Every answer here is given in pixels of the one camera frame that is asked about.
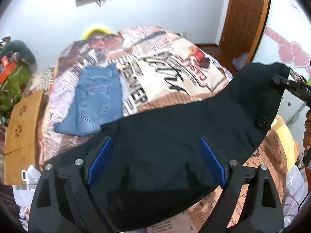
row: door frame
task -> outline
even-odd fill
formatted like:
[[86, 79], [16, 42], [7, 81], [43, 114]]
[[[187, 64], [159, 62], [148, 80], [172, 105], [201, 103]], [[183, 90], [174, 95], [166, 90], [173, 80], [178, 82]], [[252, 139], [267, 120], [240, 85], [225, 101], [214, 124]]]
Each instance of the door frame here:
[[[258, 29], [257, 29], [257, 32], [255, 34], [254, 41], [253, 41], [253, 44], [251, 46], [251, 49], [248, 52], [248, 56], [247, 56], [247, 59], [245, 61], [245, 64], [248, 64], [253, 59], [253, 57], [255, 55], [255, 52], [257, 50], [257, 47], [259, 45], [263, 31], [264, 31], [265, 26], [266, 26], [266, 21], [267, 21], [268, 14], [269, 14], [270, 3], [271, 3], [271, 0], [264, 0], [264, 2], [263, 2], [262, 13], [261, 13], [261, 17], [259, 20]], [[232, 6], [232, 0], [229, 0], [225, 24], [224, 24], [224, 28], [222, 30], [220, 43], [219, 43], [220, 49], [222, 48], [222, 45], [224, 43], [225, 31], [226, 31], [228, 23], [229, 23], [229, 14], [231, 12], [231, 6]]]

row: wooden door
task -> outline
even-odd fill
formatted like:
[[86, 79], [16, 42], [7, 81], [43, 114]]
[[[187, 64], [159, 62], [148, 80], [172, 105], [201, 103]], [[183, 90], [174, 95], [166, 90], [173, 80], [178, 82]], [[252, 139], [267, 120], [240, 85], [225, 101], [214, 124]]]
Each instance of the wooden door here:
[[266, 4], [265, 0], [229, 0], [219, 45], [225, 54], [236, 58], [250, 51], [257, 31], [263, 30], [265, 20], [262, 20], [262, 16], [265, 19], [267, 14], [267, 9], [263, 12], [264, 4]]

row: blue gripper pad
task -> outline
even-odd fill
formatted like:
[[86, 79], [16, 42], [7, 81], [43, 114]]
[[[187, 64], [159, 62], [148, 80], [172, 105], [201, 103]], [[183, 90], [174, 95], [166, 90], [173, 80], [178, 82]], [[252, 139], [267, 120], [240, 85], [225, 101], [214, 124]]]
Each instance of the blue gripper pad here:
[[114, 151], [114, 141], [110, 137], [107, 142], [104, 144], [103, 148], [98, 153], [96, 159], [93, 161], [93, 164], [89, 168], [89, 176], [87, 180], [87, 185], [89, 188], [96, 185], [101, 178], [109, 160]]
[[223, 189], [227, 185], [224, 167], [228, 167], [228, 165], [223, 162], [226, 166], [222, 166], [203, 137], [199, 139], [199, 151], [212, 175], [214, 182]]

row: shirt button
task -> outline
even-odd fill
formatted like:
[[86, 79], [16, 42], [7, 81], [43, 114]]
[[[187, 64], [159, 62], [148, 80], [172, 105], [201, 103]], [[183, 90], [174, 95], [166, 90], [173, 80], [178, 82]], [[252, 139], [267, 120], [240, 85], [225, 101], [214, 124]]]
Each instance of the shirt button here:
[[264, 128], [265, 126], [266, 126], [265, 120], [260, 120], [260, 121], [259, 121], [259, 127], [260, 127], [260, 128]]

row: wooden floor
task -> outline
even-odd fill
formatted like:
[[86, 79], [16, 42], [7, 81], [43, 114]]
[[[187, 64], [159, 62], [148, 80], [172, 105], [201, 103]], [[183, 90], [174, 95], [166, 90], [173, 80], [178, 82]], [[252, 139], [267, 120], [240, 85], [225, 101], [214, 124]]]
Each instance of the wooden floor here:
[[218, 49], [215, 46], [199, 46], [204, 52], [207, 54], [213, 56], [215, 59], [218, 60], [218, 62], [227, 68], [230, 73], [234, 76], [237, 73], [237, 70], [235, 70], [232, 66], [232, 58], [230, 58], [228, 55], [222, 52], [221, 49]]

